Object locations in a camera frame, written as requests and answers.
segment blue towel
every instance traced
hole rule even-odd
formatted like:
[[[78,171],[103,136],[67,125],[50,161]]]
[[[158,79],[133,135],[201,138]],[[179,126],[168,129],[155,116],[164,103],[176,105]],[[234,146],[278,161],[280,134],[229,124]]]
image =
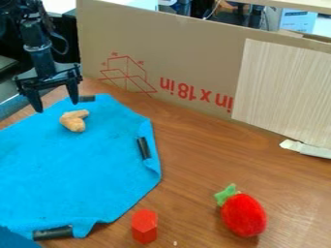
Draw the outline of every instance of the blue towel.
[[[86,131],[59,123],[65,111],[88,109]],[[151,158],[142,160],[137,138]],[[161,180],[153,128],[108,95],[73,106],[65,99],[0,132],[0,226],[27,238],[33,231],[115,221]]]
[[[41,248],[38,244],[0,227],[0,248]]]

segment red toy strawberry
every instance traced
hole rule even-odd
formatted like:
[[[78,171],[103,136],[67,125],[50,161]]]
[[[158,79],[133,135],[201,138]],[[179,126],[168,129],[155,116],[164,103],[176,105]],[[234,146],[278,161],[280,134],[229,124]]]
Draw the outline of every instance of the red toy strawberry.
[[[234,184],[217,193],[215,199],[226,226],[237,235],[256,236],[265,230],[267,218],[263,207],[249,195],[236,192]]]

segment green strawberry leaves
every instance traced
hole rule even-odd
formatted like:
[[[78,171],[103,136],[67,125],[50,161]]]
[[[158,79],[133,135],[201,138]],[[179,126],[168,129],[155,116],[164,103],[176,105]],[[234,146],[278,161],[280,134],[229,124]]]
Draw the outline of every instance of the green strawberry leaves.
[[[217,201],[217,205],[223,206],[226,200],[229,199],[230,197],[233,197],[235,194],[237,194],[235,190],[235,184],[232,183],[229,186],[227,186],[227,188],[224,189],[223,191],[215,194],[214,197]]]

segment table surface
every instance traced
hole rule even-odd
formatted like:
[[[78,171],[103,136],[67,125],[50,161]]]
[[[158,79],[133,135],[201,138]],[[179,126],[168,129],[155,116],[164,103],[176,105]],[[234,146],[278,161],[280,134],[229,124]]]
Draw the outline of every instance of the table surface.
[[[143,247],[131,234],[132,215],[141,208],[159,214],[158,239],[145,247],[174,247],[174,241],[181,248],[330,247],[329,160],[283,150],[279,135],[90,79],[81,84],[80,93],[109,93],[151,118],[164,179],[115,223],[96,225],[84,239],[44,241],[44,247]],[[43,101],[49,106],[66,96],[58,88]],[[2,121],[0,129],[31,113],[31,107],[24,108]],[[231,182],[265,207],[269,224],[261,236],[240,238],[222,223],[213,195]]]

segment red hexagonal block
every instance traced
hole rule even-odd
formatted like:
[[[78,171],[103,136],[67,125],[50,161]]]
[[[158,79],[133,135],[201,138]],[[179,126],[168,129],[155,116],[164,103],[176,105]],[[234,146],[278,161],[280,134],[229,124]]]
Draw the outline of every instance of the red hexagonal block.
[[[157,239],[158,216],[155,212],[142,209],[134,214],[132,222],[133,238],[147,244]]]

